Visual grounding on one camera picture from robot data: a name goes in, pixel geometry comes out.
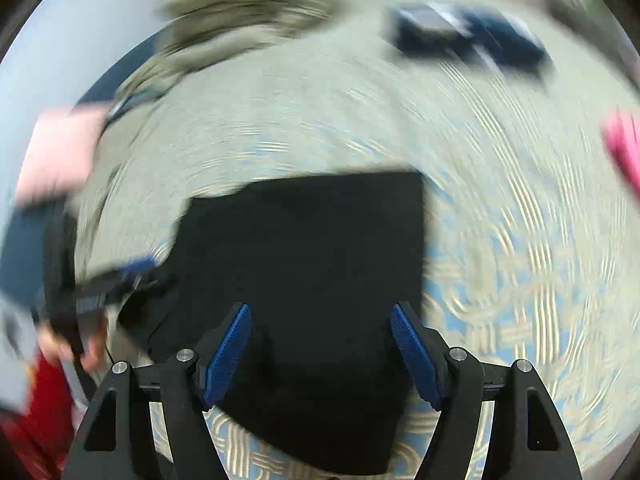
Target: person's hand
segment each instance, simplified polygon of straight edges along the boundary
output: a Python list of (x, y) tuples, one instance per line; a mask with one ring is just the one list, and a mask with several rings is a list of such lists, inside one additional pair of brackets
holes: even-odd
[[(42, 323), (38, 327), (38, 345), (44, 358), (52, 364), (59, 359), (72, 361), (74, 358), (69, 343), (57, 334), (53, 333), (48, 323)], [(96, 331), (89, 337), (88, 349), (82, 354), (80, 364), (87, 372), (99, 368), (104, 361), (104, 353), (107, 348), (107, 318), (102, 316)]]

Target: white wall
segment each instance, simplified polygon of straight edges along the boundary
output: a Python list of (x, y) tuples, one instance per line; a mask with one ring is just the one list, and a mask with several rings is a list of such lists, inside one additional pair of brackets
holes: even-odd
[[(105, 70), (163, 25), (155, 0), (44, 0), (35, 9), (0, 63), (0, 244), (38, 112), (74, 104)], [(0, 297), (0, 314), (3, 309), (14, 310)], [(28, 354), (33, 327), (28, 318), (22, 322)], [(0, 399), (15, 404), (24, 399), (27, 381), (24, 366), (11, 357), (0, 348)]]

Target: black fabric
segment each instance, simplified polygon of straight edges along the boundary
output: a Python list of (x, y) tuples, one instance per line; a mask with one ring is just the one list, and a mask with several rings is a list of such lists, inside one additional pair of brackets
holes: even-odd
[(78, 222), (63, 203), (52, 212), (44, 234), (45, 259), (42, 266), (44, 300), (53, 304), (62, 292), (76, 287), (76, 234)]
[(383, 473), (409, 387), (389, 316), (398, 301), (420, 305), (422, 202), (416, 172), (192, 199), (159, 269), (177, 285), (131, 298), (120, 322), (161, 362), (248, 303), (252, 336), (220, 407), (304, 462)]

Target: pink cloth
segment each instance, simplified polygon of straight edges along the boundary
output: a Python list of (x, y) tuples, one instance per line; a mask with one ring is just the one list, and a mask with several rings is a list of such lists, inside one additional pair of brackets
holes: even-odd
[(631, 113), (614, 113), (602, 128), (604, 142), (623, 176), (640, 198), (640, 120)]
[(110, 103), (47, 110), (38, 116), (15, 189), (25, 206), (81, 187), (94, 166), (94, 151)]

